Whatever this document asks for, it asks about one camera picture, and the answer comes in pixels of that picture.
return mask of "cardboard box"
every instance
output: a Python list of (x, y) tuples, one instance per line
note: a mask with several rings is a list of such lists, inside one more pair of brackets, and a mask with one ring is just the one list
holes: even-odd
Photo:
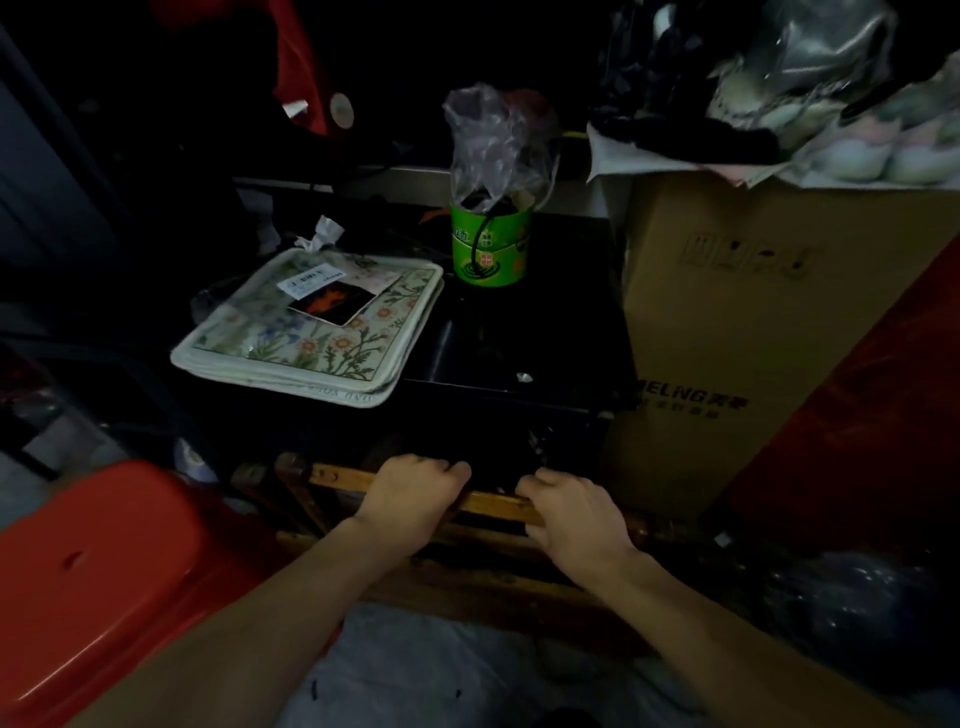
[(601, 482), (701, 513), (958, 231), (956, 193), (637, 178), (624, 309), (643, 404), (614, 420)]

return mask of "left hand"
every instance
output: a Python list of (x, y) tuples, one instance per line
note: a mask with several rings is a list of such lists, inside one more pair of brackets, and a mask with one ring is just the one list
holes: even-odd
[(392, 457), (373, 479), (353, 519), (394, 556), (412, 556), (433, 538), (470, 480), (470, 465), (416, 455)]

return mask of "hand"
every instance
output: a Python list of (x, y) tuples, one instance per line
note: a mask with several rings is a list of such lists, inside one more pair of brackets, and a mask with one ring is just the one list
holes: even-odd
[(540, 468), (522, 477), (516, 492), (533, 501), (545, 523), (527, 525), (527, 535), (584, 589), (596, 591), (598, 580), (638, 556), (610, 494), (586, 478)]
[(470, 480), (470, 465), (416, 455), (392, 457), (373, 479), (353, 519), (398, 559), (426, 546)]

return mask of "clear plastic bag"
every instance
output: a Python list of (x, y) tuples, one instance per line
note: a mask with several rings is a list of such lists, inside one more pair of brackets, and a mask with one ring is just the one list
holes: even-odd
[(929, 571), (863, 553), (825, 553), (772, 571), (763, 610), (775, 634), (883, 692), (936, 684), (955, 644)]
[[(454, 205), (486, 214), (501, 200), (518, 210), (542, 206), (556, 179), (557, 114), (529, 89), (500, 93), (486, 84), (450, 91), (444, 115), (453, 131)], [(486, 193), (471, 198), (474, 193)]]

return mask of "green tin can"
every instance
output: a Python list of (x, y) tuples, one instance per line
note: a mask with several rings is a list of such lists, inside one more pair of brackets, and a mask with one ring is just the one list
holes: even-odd
[[(453, 221), (453, 267), (467, 283), (499, 287), (516, 283), (527, 273), (527, 250), (530, 245), (530, 223), (533, 209), (490, 218), (484, 226), (484, 215), (450, 208)], [(472, 248), (477, 231), (476, 264)]]

